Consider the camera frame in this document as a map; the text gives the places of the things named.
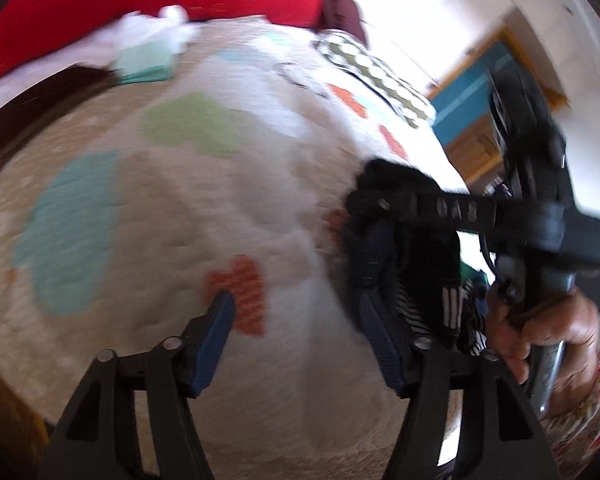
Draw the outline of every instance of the sleeve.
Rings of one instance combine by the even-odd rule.
[[[574,410],[542,421],[563,480],[574,480],[600,448],[600,359],[596,383]]]

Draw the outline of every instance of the quilted fabric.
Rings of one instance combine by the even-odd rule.
[[[191,404],[218,478],[379,478],[406,405],[340,307],[334,231],[364,160],[405,163],[380,126],[462,186],[430,128],[259,19],[210,23],[173,80],[81,105],[0,174],[0,373],[57,420],[98,350],[147,350],[227,286],[237,323]]]

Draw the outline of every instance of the person's hand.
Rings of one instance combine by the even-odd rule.
[[[596,305],[574,289],[529,311],[522,330],[517,330],[507,319],[509,306],[498,300],[495,287],[488,292],[487,302],[487,348],[504,359],[520,384],[528,379],[525,359],[531,345],[550,346],[562,340],[568,343],[547,415],[559,415],[578,406],[590,393],[598,370]]]

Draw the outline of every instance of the green object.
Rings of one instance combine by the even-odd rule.
[[[165,40],[123,48],[114,69],[119,84],[164,81],[173,75],[175,55]]]
[[[157,105],[142,118],[142,136],[153,144],[191,144],[201,155],[229,156],[238,152],[238,131],[250,123],[246,112],[225,108],[203,92]]]

